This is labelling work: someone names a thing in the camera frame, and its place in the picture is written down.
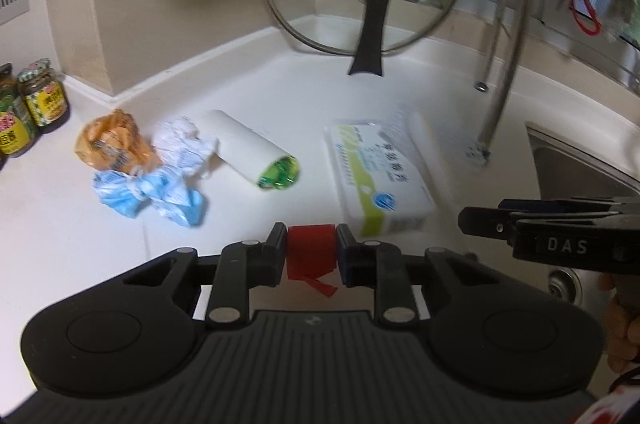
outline white paper roll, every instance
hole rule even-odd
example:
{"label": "white paper roll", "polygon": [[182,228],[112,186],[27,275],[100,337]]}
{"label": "white paper roll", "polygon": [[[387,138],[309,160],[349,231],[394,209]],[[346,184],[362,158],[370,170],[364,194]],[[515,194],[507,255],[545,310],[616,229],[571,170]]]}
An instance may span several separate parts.
{"label": "white paper roll", "polygon": [[212,110],[194,120],[200,138],[217,138],[218,156],[249,182],[260,178],[276,162],[290,157],[282,148],[266,140],[221,110]]}

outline orange plastic bag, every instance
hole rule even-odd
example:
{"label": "orange plastic bag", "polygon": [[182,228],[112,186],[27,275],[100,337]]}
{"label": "orange plastic bag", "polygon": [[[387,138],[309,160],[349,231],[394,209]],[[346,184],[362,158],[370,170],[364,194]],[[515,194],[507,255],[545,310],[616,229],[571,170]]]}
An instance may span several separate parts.
{"label": "orange plastic bag", "polygon": [[149,173],[161,161],[154,149],[140,135],[130,114],[114,110],[87,124],[76,141],[76,155],[92,168],[131,174],[141,168]]}

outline crumpled plastic bag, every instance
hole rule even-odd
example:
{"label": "crumpled plastic bag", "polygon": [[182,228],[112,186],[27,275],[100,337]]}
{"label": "crumpled plastic bag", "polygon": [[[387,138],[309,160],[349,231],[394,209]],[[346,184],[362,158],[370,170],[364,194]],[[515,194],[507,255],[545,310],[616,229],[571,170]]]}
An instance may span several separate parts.
{"label": "crumpled plastic bag", "polygon": [[93,188],[101,203],[127,218],[137,217],[148,200],[161,216],[183,227],[197,226],[202,217],[202,195],[187,188],[180,170],[171,166],[138,177],[98,171]]}
{"label": "crumpled plastic bag", "polygon": [[130,114],[114,110],[87,124],[76,140],[76,155],[92,168],[132,174],[136,169],[149,171],[161,165],[156,152],[140,135]]}
{"label": "crumpled plastic bag", "polygon": [[162,123],[151,144],[162,162],[178,168],[185,177],[206,171],[210,157],[218,148],[218,140],[200,140],[198,128],[187,117]]}

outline finger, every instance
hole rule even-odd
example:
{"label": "finger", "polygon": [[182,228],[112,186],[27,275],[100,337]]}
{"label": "finger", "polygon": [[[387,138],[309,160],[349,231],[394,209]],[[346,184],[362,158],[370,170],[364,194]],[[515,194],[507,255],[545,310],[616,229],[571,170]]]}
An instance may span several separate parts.
{"label": "finger", "polygon": [[613,281],[611,274],[601,274],[598,276],[598,288],[600,290],[613,290],[616,288],[616,284]]}
{"label": "finger", "polygon": [[609,335],[609,344],[607,345],[607,351],[610,356],[619,357],[621,359],[632,360],[635,359],[640,351],[640,347],[637,344],[633,344],[626,339],[618,339],[615,336]]}
{"label": "finger", "polygon": [[640,318],[631,322],[626,331],[626,338],[633,344],[640,344]]}
{"label": "finger", "polygon": [[607,357],[607,364],[614,374],[622,374],[626,370],[629,362],[620,357],[609,356]]}
{"label": "finger", "polygon": [[609,331],[619,339],[626,338],[630,317],[618,303],[618,297],[614,296],[609,302],[607,311],[604,314],[604,322]]}

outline green label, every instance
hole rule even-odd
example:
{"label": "green label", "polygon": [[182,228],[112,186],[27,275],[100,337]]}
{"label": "green label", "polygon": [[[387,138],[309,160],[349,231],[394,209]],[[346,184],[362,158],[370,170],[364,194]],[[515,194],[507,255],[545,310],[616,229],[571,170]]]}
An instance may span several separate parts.
{"label": "green label", "polygon": [[38,126],[46,126],[58,120],[66,112],[65,94],[58,83],[47,86],[26,96],[27,106]]}
{"label": "green label", "polygon": [[372,195],[376,192],[376,183],[358,156],[360,142],[355,128],[343,124],[338,126],[338,133],[344,145],[344,151],[353,175],[351,178],[356,186],[360,205],[364,212],[365,222],[362,227],[362,236],[375,236],[382,232],[382,224],[385,220],[385,214],[375,206],[372,200]]}

